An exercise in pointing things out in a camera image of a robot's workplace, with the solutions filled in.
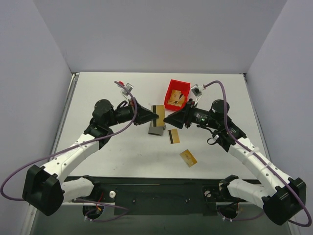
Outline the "gold card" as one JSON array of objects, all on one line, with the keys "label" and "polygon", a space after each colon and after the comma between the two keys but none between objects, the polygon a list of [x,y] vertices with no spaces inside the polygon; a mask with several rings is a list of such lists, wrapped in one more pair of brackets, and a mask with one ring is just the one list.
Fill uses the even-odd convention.
[{"label": "gold card", "polygon": [[158,115],[157,119],[152,121],[153,127],[164,127],[165,126],[165,106],[164,105],[153,105],[152,112]]},{"label": "gold card", "polygon": [[180,143],[179,133],[177,129],[168,130],[170,144]]},{"label": "gold card", "polygon": [[188,149],[184,150],[179,155],[188,167],[192,167],[198,162]]}]

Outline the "grey card holder wallet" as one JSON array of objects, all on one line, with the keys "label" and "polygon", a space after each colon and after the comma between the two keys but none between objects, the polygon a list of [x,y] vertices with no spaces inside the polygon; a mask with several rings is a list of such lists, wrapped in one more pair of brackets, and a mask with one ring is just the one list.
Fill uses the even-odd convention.
[{"label": "grey card holder wallet", "polygon": [[154,126],[154,122],[150,122],[148,134],[154,135],[154,136],[162,136],[164,133],[164,130],[166,129],[166,126]]}]

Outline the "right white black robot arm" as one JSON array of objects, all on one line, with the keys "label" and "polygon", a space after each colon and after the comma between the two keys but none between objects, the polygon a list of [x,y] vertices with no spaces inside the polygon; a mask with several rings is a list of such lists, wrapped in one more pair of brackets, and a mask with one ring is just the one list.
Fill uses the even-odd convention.
[{"label": "right white black robot arm", "polygon": [[229,104],[215,100],[210,110],[197,108],[190,99],[185,106],[164,119],[179,129],[196,124],[209,130],[212,139],[228,154],[239,160],[259,181],[248,183],[230,175],[219,183],[219,196],[223,200],[240,198],[263,209],[275,224],[283,225],[300,212],[306,202],[306,184],[301,178],[293,179],[282,172],[251,142],[247,135],[228,116]]}]

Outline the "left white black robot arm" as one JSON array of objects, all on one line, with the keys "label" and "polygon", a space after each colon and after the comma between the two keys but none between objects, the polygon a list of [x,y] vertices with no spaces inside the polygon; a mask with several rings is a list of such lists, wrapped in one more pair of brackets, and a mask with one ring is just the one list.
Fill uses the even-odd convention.
[{"label": "left white black robot arm", "polygon": [[114,132],[112,126],[130,121],[141,125],[159,116],[142,107],[136,100],[116,109],[107,100],[96,102],[89,126],[69,148],[42,166],[33,165],[26,173],[22,198],[46,216],[54,214],[65,201],[85,197],[94,202],[101,190],[85,178],[65,182],[67,176],[87,157],[108,143]]}]

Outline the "gold cards in bin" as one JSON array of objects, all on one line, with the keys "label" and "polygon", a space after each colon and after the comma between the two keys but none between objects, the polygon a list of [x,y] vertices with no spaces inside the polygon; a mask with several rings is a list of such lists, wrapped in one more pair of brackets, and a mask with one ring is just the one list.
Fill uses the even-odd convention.
[{"label": "gold cards in bin", "polygon": [[185,96],[181,91],[172,90],[170,98],[168,100],[169,105],[175,105],[181,107],[185,101]]}]

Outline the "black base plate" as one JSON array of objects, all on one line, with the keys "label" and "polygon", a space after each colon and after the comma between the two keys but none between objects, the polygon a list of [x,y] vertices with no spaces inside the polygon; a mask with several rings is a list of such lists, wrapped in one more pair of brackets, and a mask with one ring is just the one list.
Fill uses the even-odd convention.
[{"label": "black base plate", "polygon": [[217,203],[240,199],[221,196],[217,179],[90,177],[96,184],[85,199],[115,203],[129,215],[215,215]]}]

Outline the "aluminium table frame rail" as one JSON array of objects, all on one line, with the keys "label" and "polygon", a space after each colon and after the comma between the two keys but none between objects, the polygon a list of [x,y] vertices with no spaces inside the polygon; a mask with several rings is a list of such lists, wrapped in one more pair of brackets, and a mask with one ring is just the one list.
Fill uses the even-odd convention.
[{"label": "aluminium table frame rail", "polygon": [[[71,103],[71,100],[72,100],[72,97],[73,97],[73,94],[74,94],[74,91],[76,88],[76,84],[77,84],[79,75],[80,75],[79,72],[72,74],[70,86],[69,86],[68,91],[67,91],[65,106],[64,106],[64,109],[62,112],[61,120],[60,120],[59,125],[58,125],[58,129],[57,129],[56,137],[55,137],[55,140],[54,140],[54,143],[52,146],[51,154],[56,153],[56,150],[58,149],[59,141],[61,138],[61,133],[62,133],[63,128],[64,128],[64,124],[65,124],[65,121],[67,118],[70,103]],[[35,207],[33,207],[31,204],[28,204],[25,220],[23,222],[23,226],[22,226],[22,229],[20,232],[21,235],[29,235],[30,234],[31,229],[32,229],[32,225],[34,222],[34,218],[36,216],[36,212],[37,212],[37,209]]]}]

